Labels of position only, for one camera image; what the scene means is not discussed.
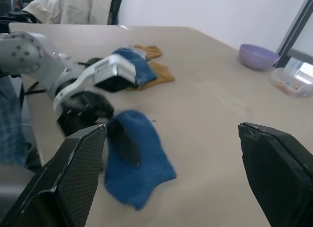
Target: purple bowl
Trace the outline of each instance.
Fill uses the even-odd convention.
[[[257,70],[264,70],[272,67],[279,59],[279,56],[265,48],[255,45],[241,45],[239,58],[243,65]]]

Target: white wall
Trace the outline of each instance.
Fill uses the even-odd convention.
[[[190,26],[235,48],[276,51],[304,0],[123,0],[122,25]]]

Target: person's leg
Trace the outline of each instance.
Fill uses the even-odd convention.
[[[8,76],[0,78],[0,164],[25,166],[28,145],[22,133],[21,105]]]

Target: robotic arm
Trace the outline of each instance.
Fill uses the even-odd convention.
[[[111,55],[83,70],[35,33],[15,32],[0,40],[0,69],[8,75],[27,74],[47,89],[66,136],[113,116],[104,91],[136,85],[135,67],[122,56]]]

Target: table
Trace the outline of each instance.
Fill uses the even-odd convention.
[[[269,82],[270,72],[238,62],[238,51],[186,27],[10,24],[46,35],[77,61],[105,57],[124,45],[157,45],[176,82],[143,92],[107,93],[117,110],[154,120],[178,177],[158,186],[142,211],[116,201],[103,176],[87,227],[268,227],[246,178],[237,125],[252,122],[293,134],[312,150],[310,99],[292,99]],[[33,81],[24,79],[26,85]],[[46,160],[63,141],[45,94],[27,97],[38,146]]]

